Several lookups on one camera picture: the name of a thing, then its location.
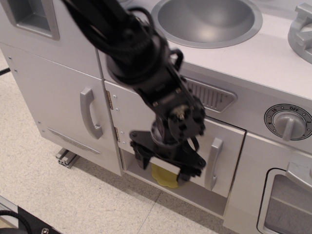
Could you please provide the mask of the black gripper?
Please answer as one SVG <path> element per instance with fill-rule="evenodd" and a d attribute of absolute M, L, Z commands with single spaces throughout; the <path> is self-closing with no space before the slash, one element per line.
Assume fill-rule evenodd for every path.
<path fill-rule="evenodd" d="M 194 148 L 187 140 L 164 144 L 156 140 L 151 132 L 146 131 L 132 131 L 130 139 L 140 168 L 145 170 L 151 158 L 158 158 L 180 169 L 178 183 L 186 183 L 191 177 L 200 176 L 206 166 L 206 161 L 197 153 L 199 143 L 196 137 L 191 138 Z"/>

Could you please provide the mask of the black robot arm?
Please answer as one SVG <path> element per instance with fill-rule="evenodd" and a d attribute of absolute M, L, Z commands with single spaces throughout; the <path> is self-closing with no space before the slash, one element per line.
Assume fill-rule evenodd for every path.
<path fill-rule="evenodd" d="M 196 139 L 205 131 L 201 101 L 180 75 L 183 53 L 171 50 L 142 7 L 124 9 L 116 0 L 64 2 L 84 36 L 106 55 L 110 76 L 132 88 L 155 113 L 149 132 L 132 131 L 131 147 L 142 169 L 156 157 L 179 168 L 178 184 L 206 166 Z"/>

